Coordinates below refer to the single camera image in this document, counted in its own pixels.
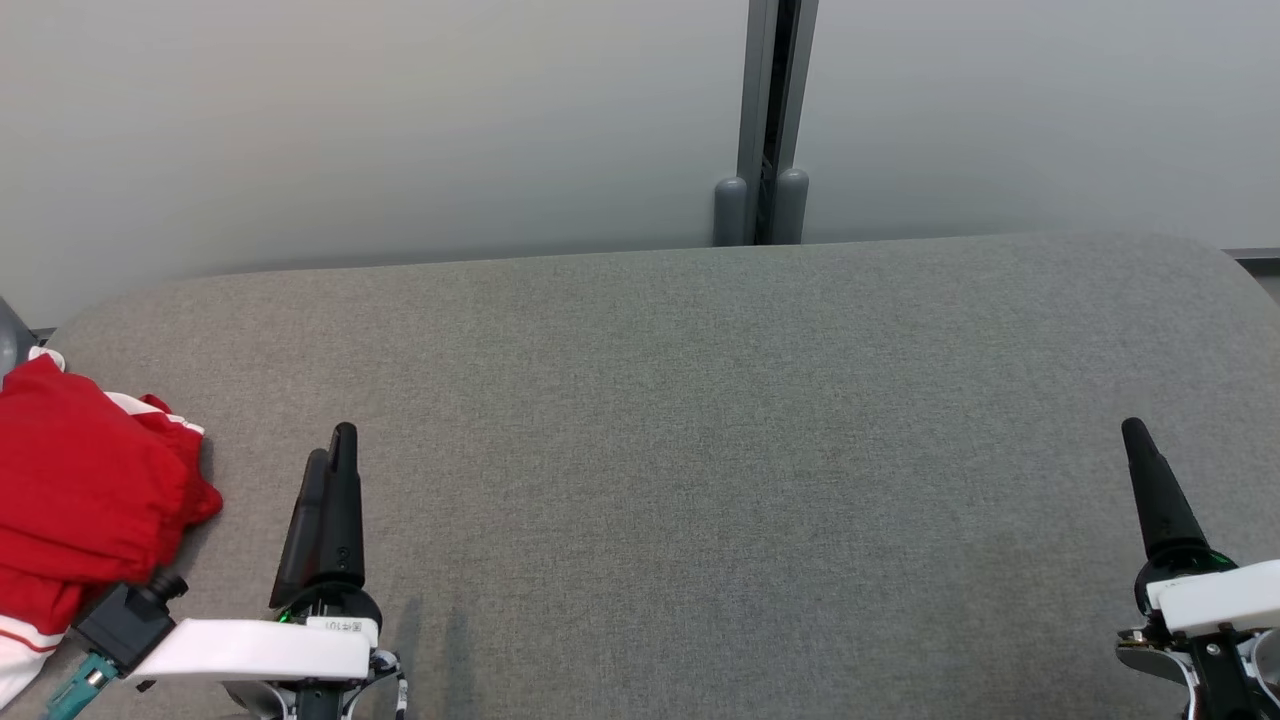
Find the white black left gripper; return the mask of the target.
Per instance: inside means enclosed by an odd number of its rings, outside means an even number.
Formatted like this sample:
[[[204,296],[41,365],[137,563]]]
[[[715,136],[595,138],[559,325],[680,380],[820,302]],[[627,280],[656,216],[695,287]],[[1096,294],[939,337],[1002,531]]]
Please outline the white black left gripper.
[[[317,575],[362,587],[366,582],[358,432],[335,425],[328,450],[314,450],[285,533],[271,588],[284,607],[307,584],[317,533]],[[355,682],[369,674],[383,624],[372,597],[342,584],[306,591],[289,619],[188,618],[131,671],[142,680]]]

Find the red shorts with white stripe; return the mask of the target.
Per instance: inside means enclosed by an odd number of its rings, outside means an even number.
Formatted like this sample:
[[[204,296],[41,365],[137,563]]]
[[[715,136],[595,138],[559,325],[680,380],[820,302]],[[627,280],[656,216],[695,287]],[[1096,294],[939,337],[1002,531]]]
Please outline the red shorts with white stripe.
[[[204,428],[36,348],[0,384],[0,638],[51,651],[91,597],[141,584],[221,511]]]

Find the grey metal partition post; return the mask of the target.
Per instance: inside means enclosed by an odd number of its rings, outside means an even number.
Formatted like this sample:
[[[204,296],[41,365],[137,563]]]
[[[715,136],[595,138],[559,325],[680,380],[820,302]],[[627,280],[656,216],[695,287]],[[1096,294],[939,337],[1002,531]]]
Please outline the grey metal partition post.
[[[795,152],[820,0],[749,0],[736,174],[716,184],[716,247],[799,245],[810,188]]]

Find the grey metal frame leg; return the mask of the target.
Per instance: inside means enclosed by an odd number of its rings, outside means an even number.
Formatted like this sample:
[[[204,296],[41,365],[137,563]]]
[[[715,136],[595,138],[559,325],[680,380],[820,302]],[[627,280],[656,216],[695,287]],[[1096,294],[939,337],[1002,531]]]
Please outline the grey metal frame leg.
[[[38,347],[38,337],[0,296],[0,380],[27,361],[35,347]]]

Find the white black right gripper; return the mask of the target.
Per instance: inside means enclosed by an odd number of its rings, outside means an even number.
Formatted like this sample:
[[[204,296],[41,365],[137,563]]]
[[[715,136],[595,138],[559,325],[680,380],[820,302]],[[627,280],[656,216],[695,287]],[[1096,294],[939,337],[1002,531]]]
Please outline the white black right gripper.
[[[1121,424],[1146,557],[1210,547],[1167,459],[1139,418]],[[1139,610],[1170,635],[1201,637],[1280,628],[1280,559],[1226,568],[1210,551],[1208,571],[1172,575],[1147,565],[1135,580]]]

